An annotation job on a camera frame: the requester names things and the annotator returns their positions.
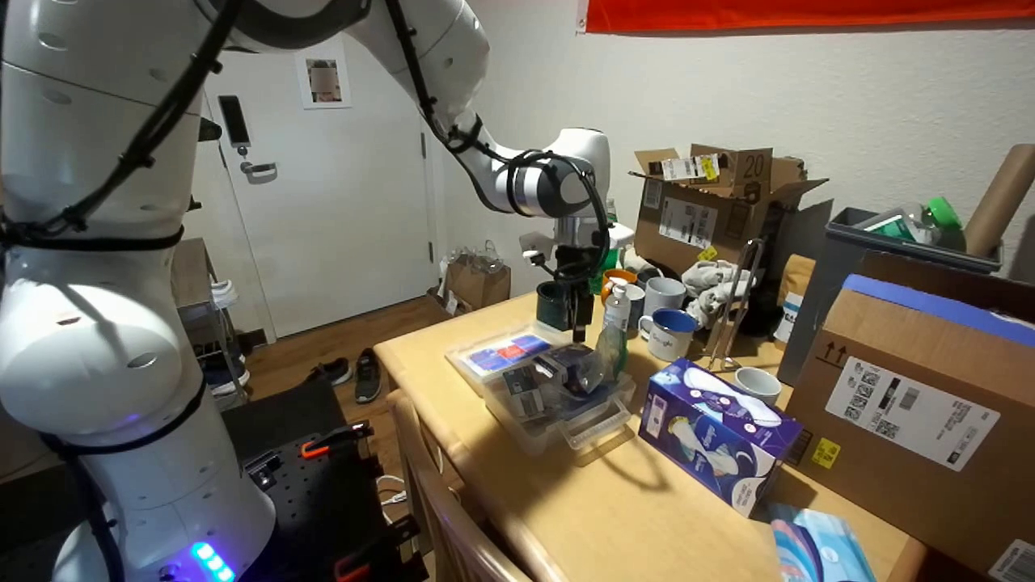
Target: label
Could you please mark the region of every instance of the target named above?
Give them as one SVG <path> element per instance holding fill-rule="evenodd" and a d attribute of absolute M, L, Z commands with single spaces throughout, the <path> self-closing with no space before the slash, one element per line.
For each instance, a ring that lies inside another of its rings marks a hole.
<path fill-rule="evenodd" d="M 956 471 L 969 465 L 999 419 L 999 410 L 854 356 L 846 361 L 826 410 Z"/>
<path fill-rule="evenodd" d="M 989 575 L 999 582 L 1035 582 L 1035 548 L 1013 540 Z"/>
<path fill-rule="evenodd" d="M 719 176 L 723 176 L 719 156 L 697 156 L 697 164 L 698 164 L 698 178 L 719 182 Z"/>
<path fill-rule="evenodd" d="M 713 246 L 715 224 L 719 224 L 715 208 L 687 204 L 672 198 L 667 198 L 659 208 L 659 237 L 679 238 L 687 246 L 698 246 L 698 248 Z"/>
<path fill-rule="evenodd" d="M 667 182 L 694 182 L 694 178 L 698 178 L 698 167 L 694 164 L 694 160 L 662 160 L 659 176 Z"/>
<path fill-rule="evenodd" d="M 667 425 L 667 399 L 651 394 L 651 409 L 647 409 L 647 432 L 656 441 L 659 426 Z"/>
<path fill-rule="evenodd" d="M 820 438 L 812 447 L 812 463 L 822 468 L 836 468 L 843 456 L 843 447 L 836 441 Z"/>

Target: black cable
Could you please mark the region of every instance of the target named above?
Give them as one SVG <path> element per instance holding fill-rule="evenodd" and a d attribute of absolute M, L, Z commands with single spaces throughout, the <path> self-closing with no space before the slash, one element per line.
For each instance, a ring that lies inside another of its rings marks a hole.
<path fill-rule="evenodd" d="M 197 90 L 204 86 L 204 79 L 219 58 L 219 49 L 228 46 L 233 32 L 233 18 L 247 0 L 229 0 L 228 10 L 217 17 L 212 32 L 204 35 L 197 56 L 190 58 L 188 72 L 174 82 L 174 86 L 161 96 L 161 103 L 153 111 L 153 118 L 137 129 L 131 138 L 120 164 L 110 173 L 110 178 L 91 190 L 86 202 L 64 208 L 60 218 L 46 220 L 41 228 L 30 230 L 27 237 L 60 237 L 68 228 L 86 230 L 89 218 L 137 173 L 153 164 L 153 153 L 167 143 L 167 137 L 177 125 L 185 111 L 195 103 Z"/>
<path fill-rule="evenodd" d="M 466 153 L 466 150 L 478 150 L 478 153 L 493 153 L 489 147 L 478 143 L 478 134 L 483 134 L 483 118 L 475 118 L 475 125 L 460 134 L 460 125 L 451 125 L 451 143 L 448 150 L 454 156 Z"/>
<path fill-rule="evenodd" d="M 103 516 L 103 495 L 102 495 L 99 482 L 91 479 L 86 463 L 60 438 L 41 432 L 38 441 L 73 468 L 76 489 L 77 489 L 86 512 L 89 512 L 89 525 L 91 525 L 94 540 L 103 557 L 107 580 L 127 582 L 124 552 L 120 552 L 117 537 L 110 533 L 110 525 Z"/>
<path fill-rule="evenodd" d="M 159 441 L 167 441 L 172 430 L 177 430 L 183 425 L 188 425 L 204 399 L 204 381 L 197 385 L 195 399 L 185 405 L 183 413 L 174 413 L 170 425 L 161 425 L 159 430 L 153 430 L 148 438 L 131 441 L 131 443 L 117 443 L 117 447 L 73 447 L 64 443 L 68 456 L 117 456 L 117 454 L 131 454 L 131 449 L 142 449 L 153 447 Z"/>
<path fill-rule="evenodd" d="M 421 58 L 419 58 L 419 49 L 416 49 L 416 41 L 410 41 L 416 29 L 407 26 L 407 17 L 403 14 L 403 4 L 399 4 L 399 0 L 390 0 L 390 14 L 393 14 L 393 26 L 396 26 L 403 56 L 407 58 L 407 72 L 410 72 L 410 84 L 416 84 L 421 112 L 423 112 L 429 125 L 435 129 L 435 137 L 436 137 L 440 143 L 448 143 L 448 138 L 440 137 L 436 122 L 435 122 L 435 103 L 436 103 L 436 96 L 429 93 L 429 82 L 423 82 L 423 72 L 421 72 Z"/>

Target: framed picture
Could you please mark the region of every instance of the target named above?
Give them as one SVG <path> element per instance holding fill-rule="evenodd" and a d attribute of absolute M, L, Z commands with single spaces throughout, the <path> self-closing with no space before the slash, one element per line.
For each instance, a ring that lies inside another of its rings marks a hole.
<path fill-rule="evenodd" d="M 297 72 L 301 72 L 306 106 L 349 106 L 344 53 L 306 53 L 297 58 Z"/>

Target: green object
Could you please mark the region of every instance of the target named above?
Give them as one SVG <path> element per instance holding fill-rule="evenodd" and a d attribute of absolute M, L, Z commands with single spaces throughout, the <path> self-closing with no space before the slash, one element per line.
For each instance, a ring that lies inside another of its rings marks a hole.
<path fill-rule="evenodd" d="M 907 220 L 885 224 L 877 232 L 886 238 L 917 243 Z"/>
<path fill-rule="evenodd" d="M 591 294 L 602 291 L 606 271 L 613 271 L 615 265 L 618 265 L 618 248 L 609 248 L 602 267 L 589 279 L 589 291 L 591 291 Z"/>
<path fill-rule="evenodd" d="M 938 230 L 961 230 L 961 218 L 946 198 L 930 202 L 930 218 Z"/>

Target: blue box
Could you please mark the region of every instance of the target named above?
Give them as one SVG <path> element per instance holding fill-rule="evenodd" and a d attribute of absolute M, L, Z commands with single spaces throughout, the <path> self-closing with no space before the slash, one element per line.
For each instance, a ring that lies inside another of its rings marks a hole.
<path fill-rule="evenodd" d="M 740 515 L 755 512 L 766 475 L 799 432 L 794 416 L 736 391 L 690 358 L 651 374 L 640 441 Z"/>

